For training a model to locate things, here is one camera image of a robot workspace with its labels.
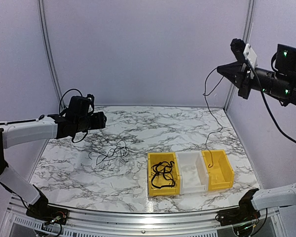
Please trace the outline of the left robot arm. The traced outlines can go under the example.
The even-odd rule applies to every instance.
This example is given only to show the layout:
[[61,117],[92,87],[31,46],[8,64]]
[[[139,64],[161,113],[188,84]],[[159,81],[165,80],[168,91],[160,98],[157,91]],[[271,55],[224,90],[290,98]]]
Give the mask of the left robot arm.
[[47,220],[52,208],[47,197],[26,181],[4,158],[4,150],[19,144],[46,139],[75,138],[82,132],[106,127],[107,117],[94,111],[94,96],[73,96],[69,106],[57,114],[36,119],[0,122],[0,184],[29,205],[28,212]]

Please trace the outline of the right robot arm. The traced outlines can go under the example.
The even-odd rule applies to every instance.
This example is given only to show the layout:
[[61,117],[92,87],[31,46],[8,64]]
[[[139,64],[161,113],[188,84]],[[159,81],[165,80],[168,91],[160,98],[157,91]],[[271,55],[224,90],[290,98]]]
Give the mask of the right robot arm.
[[[217,67],[217,72],[238,88],[238,96],[248,99],[251,90],[270,96],[282,106],[296,106],[296,48],[278,44],[272,56],[272,69],[257,67],[257,54],[241,39],[233,39],[230,48],[236,62]],[[240,199],[234,216],[245,221],[254,211],[273,207],[296,206],[296,182],[273,189],[252,189]]]

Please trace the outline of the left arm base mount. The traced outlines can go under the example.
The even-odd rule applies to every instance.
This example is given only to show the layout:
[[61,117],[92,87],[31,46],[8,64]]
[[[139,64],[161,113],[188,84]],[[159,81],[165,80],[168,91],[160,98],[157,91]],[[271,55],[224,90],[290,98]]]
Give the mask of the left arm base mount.
[[65,225],[68,219],[69,210],[50,206],[48,198],[36,186],[34,187],[39,193],[39,199],[34,204],[28,205],[26,215],[43,220],[49,224],[54,220],[58,224]]

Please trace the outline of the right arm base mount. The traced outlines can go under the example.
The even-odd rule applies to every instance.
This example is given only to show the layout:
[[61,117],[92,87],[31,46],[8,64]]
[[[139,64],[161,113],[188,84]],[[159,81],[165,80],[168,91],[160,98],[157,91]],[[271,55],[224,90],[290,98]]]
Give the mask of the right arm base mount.
[[251,202],[258,190],[258,188],[248,190],[239,200],[237,207],[218,211],[215,220],[221,226],[227,226],[259,218],[260,212],[253,207]]

